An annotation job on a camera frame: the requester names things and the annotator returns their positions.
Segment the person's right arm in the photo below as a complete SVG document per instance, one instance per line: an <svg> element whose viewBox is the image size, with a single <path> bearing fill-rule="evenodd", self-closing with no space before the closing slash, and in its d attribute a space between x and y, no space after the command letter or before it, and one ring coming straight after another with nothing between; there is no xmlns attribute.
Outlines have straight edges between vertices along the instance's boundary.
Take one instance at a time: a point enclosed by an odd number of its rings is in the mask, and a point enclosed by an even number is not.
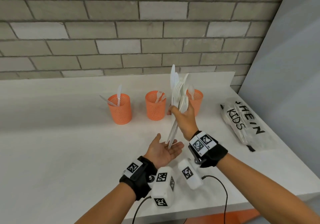
<svg viewBox="0 0 320 224"><path fill-rule="evenodd" d="M198 131L191 104L183 114L174 106L169 108L170 112L175 115L183 136L190 141ZM320 217L298 197L232 155L223 157L217 168L270 223L320 224Z"/></svg>

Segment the orange perforated cup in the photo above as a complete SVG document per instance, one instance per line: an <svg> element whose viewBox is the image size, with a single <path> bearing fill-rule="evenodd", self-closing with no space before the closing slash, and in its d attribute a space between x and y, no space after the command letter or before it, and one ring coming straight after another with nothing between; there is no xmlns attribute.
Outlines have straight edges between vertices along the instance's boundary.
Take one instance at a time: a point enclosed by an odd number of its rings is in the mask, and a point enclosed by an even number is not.
<svg viewBox="0 0 320 224"><path fill-rule="evenodd" d="M197 116L198 112L200 110L202 99L203 99L202 92L200 92L199 90L195 89L194 90L194 95L193 95L194 100L191 99L192 97L191 97L191 95L190 95L190 93L188 91L186 92L186 95L188 96L188 98L190 100L190 103L194 108L194 115Z"/></svg>
<svg viewBox="0 0 320 224"><path fill-rule="evenodd" d="M149 119L158 121L164 118L166 114L166 98L162 101L162 96L160 97L160 101L155 103L157 100L157 92L151 91L146 94L146 115Z"/></svg>
<svg viewBox="0 0 320 224"><path fill-rule="evenodd" d="M117 94L112 95L108 100L115 105L118 105ZM116 124L127 124L132 119L130 97L128 95L121 93L119 107L115 107L110 104L108 104L108 106L112 119Z"/></svg>

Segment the hand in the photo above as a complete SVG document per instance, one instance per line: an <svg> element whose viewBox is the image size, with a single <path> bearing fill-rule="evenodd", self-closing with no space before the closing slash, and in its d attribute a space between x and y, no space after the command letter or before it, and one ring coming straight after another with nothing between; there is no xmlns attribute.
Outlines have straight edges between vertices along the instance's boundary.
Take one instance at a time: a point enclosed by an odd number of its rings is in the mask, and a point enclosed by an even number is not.
<svg viewBox="0 0 320 224"><path fill-rule="evenodd" d="M168 144L165 144L165 142L160 143L160 139L161 134L158 133L143 156L151 161L157 169L166 166L170 161L179 156L184 147L182 142L177 143L177 140L174 140L171 148L168 149Z"/></svg>
<svg viewBox="0 0 320 224"><path fill-rule="evenodd" d="M178 126L185 139L190 141L193 135L199 130L196 124L195 110L190 101L186 112L181 113L177 107L171 105L167 115L170 115L171 113L176 117Z"/></svg>

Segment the person's left arm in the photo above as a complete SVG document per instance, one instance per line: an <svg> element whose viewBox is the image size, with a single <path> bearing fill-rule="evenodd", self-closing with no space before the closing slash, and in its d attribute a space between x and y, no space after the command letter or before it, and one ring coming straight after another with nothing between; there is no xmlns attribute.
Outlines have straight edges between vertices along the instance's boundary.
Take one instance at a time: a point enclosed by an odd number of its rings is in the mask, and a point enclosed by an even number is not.
<svg viewBox="0 0 320 224"><path fill-rule="evenodd" d="M164 142L160 143L161 135L157 134L144 155L159 169L175 159L184 147L182 142L174 140L170 149ZM75 224L121 224L136 195L129 185L119 183L109 194L88 210Z"/></svg>

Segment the person's left hand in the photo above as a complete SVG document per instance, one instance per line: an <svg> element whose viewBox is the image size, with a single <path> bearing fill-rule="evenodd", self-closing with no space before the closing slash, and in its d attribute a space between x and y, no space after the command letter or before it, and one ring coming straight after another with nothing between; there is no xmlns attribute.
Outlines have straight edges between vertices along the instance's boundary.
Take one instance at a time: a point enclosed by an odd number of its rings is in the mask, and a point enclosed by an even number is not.
<svg viewBox="0 0 320 224"><path fill-rule="evenodd" d="M146 159L153 162L157 169L166 166L171 160L179 156L184 147L182 142L177 143L177 140L174 140L171 148L168 149L168 144L165 144L165 142L160 143L160 139L161 134L158 133L144 155Z"/></svg>

